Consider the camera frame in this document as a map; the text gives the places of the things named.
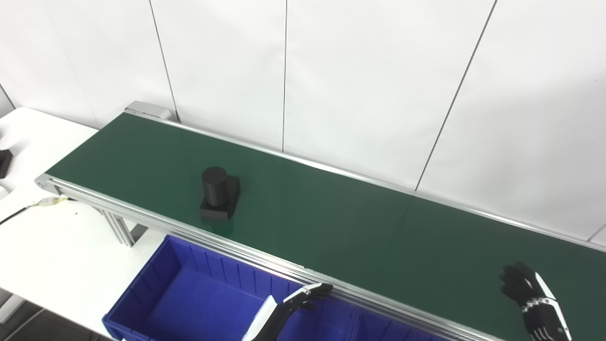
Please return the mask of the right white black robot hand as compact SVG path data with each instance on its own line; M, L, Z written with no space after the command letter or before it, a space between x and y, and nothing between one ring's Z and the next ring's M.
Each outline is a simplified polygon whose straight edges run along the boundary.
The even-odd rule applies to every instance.
M526 332L533 341L571 341L561 305L543 277L518 261L500 274L501 292L521 309Z

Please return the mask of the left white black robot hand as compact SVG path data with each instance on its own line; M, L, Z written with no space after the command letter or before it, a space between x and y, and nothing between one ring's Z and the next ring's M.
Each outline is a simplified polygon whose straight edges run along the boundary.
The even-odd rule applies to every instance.
M324 300L331 295L334 286L329 283L305 285L281 301L269 295L255 314L243 341L276 341L286 322L300 308L313 309L311 301Z

